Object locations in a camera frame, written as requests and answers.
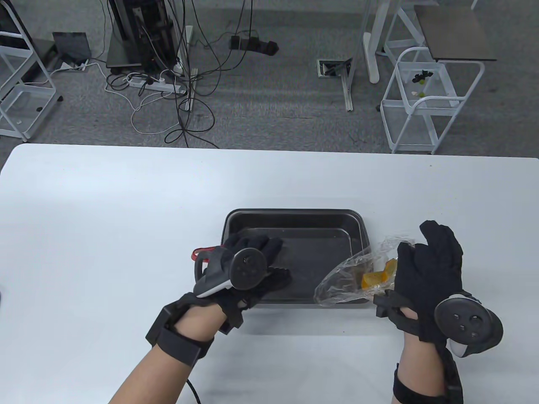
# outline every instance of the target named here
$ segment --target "metal baking tray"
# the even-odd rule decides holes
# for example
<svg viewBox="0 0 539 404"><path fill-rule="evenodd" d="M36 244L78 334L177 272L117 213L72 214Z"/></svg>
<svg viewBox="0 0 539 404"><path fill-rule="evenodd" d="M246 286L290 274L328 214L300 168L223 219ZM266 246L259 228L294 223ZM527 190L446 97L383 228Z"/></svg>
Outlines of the metal baking tray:
<svg viewBox="0 0 539 404"><path fill-rule="evenodd" d="M369 245L363 219L351 210L237 209L226 217L222 243L233 233L284 241L273 266L291 270L292 283L261 303L314 304L314 289L322 279Z"/></svg>

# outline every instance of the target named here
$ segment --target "plastic bag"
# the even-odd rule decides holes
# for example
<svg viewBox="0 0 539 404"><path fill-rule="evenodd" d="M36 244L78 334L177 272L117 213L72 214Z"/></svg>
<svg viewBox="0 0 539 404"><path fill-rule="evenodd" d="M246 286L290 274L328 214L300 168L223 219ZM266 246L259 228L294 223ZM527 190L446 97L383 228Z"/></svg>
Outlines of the plastic bag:
<svg viewBox="0 0 539 404"><path fill-rule="evenodd" d="M414 244L413 240L406 237L391 237L378 246L369 246L341 262L316 287L314 301L330 306L369 298L385 289L392 289L395 282L397 247L402 241ZM380 274L380 282L372 283L372 279L378 278L374 274L368 276L371 282L365 282L363 275L373 272Z"/></svg>

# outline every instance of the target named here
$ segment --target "orange food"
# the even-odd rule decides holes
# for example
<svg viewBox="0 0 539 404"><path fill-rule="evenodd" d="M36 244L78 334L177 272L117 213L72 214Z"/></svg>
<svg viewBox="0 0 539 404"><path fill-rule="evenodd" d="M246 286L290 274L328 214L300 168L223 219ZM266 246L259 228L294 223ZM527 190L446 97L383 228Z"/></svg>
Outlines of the orange food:
<svg viewBox="0 0 539 404"><path fill-rule="evenodd" d="M385 263L384 271L382 272L382 282L387 282L395 276L397 271L397 260L391 259Z"/></svg>
<svg viewBox="0 0 539 404"><path fill-rule="evenodd" d="M361 288L369 289L373 286L379 285L383 282L383 275L383 272L369 272L367 274L363 274L363 278L361 279Z"/></svg>
<svg viewBox="0 0 539 404"><path fill-rule="evenodd" d="M382 283L385 283L395 276L395 272L397 270L397 260L392 259L389 260L385 264L385 268L383 271L380 272L369 272L367 274L363 274L363 277L361 278L361 288L362 289L369 289L373 286L380 285Z"/></svg>

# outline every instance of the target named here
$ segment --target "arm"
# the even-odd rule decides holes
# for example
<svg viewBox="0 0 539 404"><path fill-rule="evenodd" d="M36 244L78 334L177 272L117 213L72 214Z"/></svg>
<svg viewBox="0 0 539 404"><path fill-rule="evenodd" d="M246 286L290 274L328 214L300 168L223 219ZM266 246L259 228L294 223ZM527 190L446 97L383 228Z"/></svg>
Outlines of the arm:
<svg viewBox="0 0 539 404"><path fill-rule="evenodd" d="M221 307L216 304L192 307L176 323L176 330L185 337L209 341L225 320ZM175 404L191 370L155 345L133 369L109 404Z"/></svg>
<svg viewBox="0 0 539 404"><path fill-rule="evenodd" d="M417 314L407 308L401 309L408 317L417 319ZM434 344L422 342L419 337L404 332L404 349L400 357L397 377L410 390L431 397L445 394L444 367ZM393 397L391 404L399 401Z"/></svg>

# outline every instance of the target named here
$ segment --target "hand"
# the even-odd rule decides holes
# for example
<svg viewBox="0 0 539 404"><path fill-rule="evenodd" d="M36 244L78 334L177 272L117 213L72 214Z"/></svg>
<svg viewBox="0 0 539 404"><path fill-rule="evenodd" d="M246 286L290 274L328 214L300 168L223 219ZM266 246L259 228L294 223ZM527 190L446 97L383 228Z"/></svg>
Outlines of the hand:
<svg viewBox="0 0 539 404"><path fill-rule="evenodd" d="M220 259L221 267L226 268L235 253L244 248L256 248L260 250L268 265L266 277L254 288L249 290L237 290L235 288L222 289L202 301L210 301L218 304L227 316L227 322L221 331L228 333L232 327L238 328L243 323L241 312L256 305L269 292L282 289L290 284L292 277L288 269L272 268L273 263L282 247L282 240L257 236L240 238L237 234L231 235L223 244L225 252L216 250L209 255L209 261Z"/></svg>
<svg viewBox="0 0 539 404"><path fill-rule="evenodd" d="M434 321L436 306L462 291L462 248L447 226L432 220L420 226L428 245L398 247L395 292L412 302L418 315L419 339L445 345L445 337Z"/></svg>

